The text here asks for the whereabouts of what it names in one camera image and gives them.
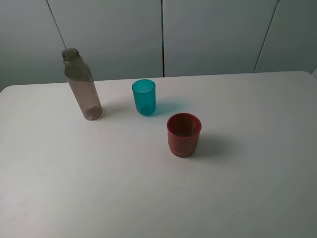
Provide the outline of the red plastic cup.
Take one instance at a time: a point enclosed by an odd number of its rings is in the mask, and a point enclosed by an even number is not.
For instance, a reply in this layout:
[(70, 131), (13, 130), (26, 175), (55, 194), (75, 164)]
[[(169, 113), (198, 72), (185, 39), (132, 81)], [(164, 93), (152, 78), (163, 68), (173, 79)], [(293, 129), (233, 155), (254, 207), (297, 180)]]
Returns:
[(167, 137), (170, 151), (177, 157), (188, 158), (196, 150), (202, 124), (189, 113), (178, 113), (167, 121)]

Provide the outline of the teal translucent plastic cup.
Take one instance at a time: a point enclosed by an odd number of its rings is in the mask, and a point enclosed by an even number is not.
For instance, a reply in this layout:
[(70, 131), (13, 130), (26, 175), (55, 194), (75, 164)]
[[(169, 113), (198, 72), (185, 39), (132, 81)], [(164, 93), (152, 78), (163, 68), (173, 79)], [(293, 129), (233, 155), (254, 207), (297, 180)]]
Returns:
[(149, 116), (156, 110), (156, 85), (149, 79), (141, 79), (132, 84), (136, 110), (143, 116)]

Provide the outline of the clear brown plastic bottle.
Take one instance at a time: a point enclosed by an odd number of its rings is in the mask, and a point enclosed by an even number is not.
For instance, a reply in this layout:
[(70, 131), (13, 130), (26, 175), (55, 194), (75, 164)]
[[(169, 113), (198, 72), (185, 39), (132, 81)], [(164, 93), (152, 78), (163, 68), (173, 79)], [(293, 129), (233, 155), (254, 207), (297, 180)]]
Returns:
[(87, 120), (97, 120), (104, 114), (90, 68), (76, 48), (62, 51), (64, 74), (74, 97)]

